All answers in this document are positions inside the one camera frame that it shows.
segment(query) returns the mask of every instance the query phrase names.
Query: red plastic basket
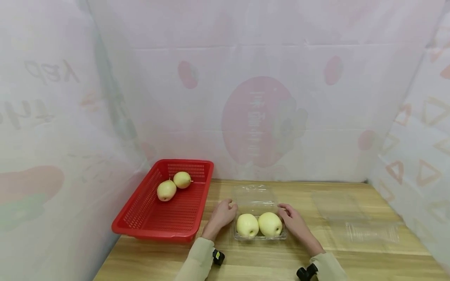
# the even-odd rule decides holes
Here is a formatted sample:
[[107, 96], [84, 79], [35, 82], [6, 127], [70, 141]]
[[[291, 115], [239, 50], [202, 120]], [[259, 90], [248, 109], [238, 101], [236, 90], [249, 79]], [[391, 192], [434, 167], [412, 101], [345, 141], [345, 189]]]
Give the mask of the red plastic basket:
[[[202, 160], [164, 159], [153, 165], [112, 223], [112, 231], [138, 239], [191, 242], [200, 227], [214, 164]], [[180, 172], [193, 182], [177, 189], [162, 202], [156, 195], [160, 183]]]

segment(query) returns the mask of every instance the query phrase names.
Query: wooden table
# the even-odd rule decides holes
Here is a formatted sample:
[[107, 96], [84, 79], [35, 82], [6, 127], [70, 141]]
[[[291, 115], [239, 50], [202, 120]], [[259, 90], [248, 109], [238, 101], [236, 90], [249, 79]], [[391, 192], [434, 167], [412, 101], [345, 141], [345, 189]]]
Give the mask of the wooden table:
[[[231, 197], [234, 186], [252, 183], [255, 184], [213, 180], [197, 236], [201, 234], [219, 200]], [[450, 280], [418, 238], [403, 224], [399, 227], [398, 244], [344, 243], [333, 235], [332, 228], [321, 218], [311, 199], [313, 191], [347, 192], [372, 218], [401, 222], [400, 217], [370, 185], [297, 182], [258, 184], [271, 186], [279, 202], [289, 203], [302, 213], [313, 234], [326, 251], [334, 253], [350, 280]], [[122, 236], [94, 281], [173, 280], [191, 245], [162, 244]], [[296, 270], [308, 265], [310, 258], [292, 235], [285, 241], [238, 242], [230, 229], [224, 229], [217, 238], [216, 248], [225, 253], [226, 259], [220, 268], [212, 267], [208, 280], [298, 280]]]

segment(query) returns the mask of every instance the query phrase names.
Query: clear plastic container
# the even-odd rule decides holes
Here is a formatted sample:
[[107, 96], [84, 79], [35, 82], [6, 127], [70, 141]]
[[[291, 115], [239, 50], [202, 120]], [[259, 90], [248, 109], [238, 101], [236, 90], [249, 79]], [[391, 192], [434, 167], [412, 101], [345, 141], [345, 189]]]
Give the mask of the clear plastic container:
[[399, 243], [398, 223], [379, 220], [329, 221], [335, 239], [341, 242]]
[[312, 193], [312, 200], [322, 218], [328, 221], [370, 219], [356, 200], [345, 192], [315, 191]]
[[312, 199], [320, 215], [341, 242], [399, 243], [398, 223], [372, 219], [345, 192], [316, 191]]
[[284, 240], [288, 234], [286, 226], [283, 224], [283, 230], [279, 236], [266, 237], [259, 232], [253, 239], [242, 237], [236, 230], [236, 221], [241, 214], [252, 214], [256, 218], [265, 212], [277, 213], [277, 200], [270, 187], [264, 185], [237, 186], [233, 189], [233, 201], [238, 204], [239, 210], [233, 221], [232, 231], [234, 238], [239, 241], [252, 240]]

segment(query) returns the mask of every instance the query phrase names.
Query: plastic clamshell container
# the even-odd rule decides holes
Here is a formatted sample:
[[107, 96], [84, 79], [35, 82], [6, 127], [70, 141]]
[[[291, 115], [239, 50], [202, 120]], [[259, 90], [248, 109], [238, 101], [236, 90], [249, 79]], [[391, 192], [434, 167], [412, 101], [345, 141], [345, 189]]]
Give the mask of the plastic clamshell container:
[[[138, 239], [189, 243], [200, 228], [214, 164], [203, 160], [164, 159], [156, 162], [112, 223], [112, 231]], [[158, 199], [158, 185], [180, 172], [193, 182], [177, 189], [167, 202]]]
[[256, 237], [249, 239], [242, 237], [236, 230], [236, 222], [241, 214], [252, 214], [259, 218], [265, 212], [277, 213], [277, 200], [270, 187], [264, 185], [237, 186], [233, 189], [233, 202], [238, 204], [239, 209], [236, 218], [233, 221], [232, 231], [234, 238], [239, 241], [253, 240], [285, 240], [288, 237], [286, 226], [283, 223], [283, 230], [279, 236], [266, 237], [261, 231]]
[[345, 192], [316, 191], [312, 199], [340, 242], [398, 243], [398, 222], [372, 219], [354, 197]]

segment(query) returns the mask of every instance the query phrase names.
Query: person's left hand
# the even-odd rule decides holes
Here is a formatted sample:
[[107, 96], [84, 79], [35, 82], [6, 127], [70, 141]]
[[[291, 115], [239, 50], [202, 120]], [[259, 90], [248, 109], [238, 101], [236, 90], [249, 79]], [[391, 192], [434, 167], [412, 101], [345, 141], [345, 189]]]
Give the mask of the person's left hand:
[[208, 224], [203, 230], [203, 238], [211, 241], [214, 240], [222, 227], [233, 221], [238, 212], [238, 205], [234, 204], [233, 206], [230, 206], [231, 202], [233, 202], [233, 200], [225, 199], [217, 204]]

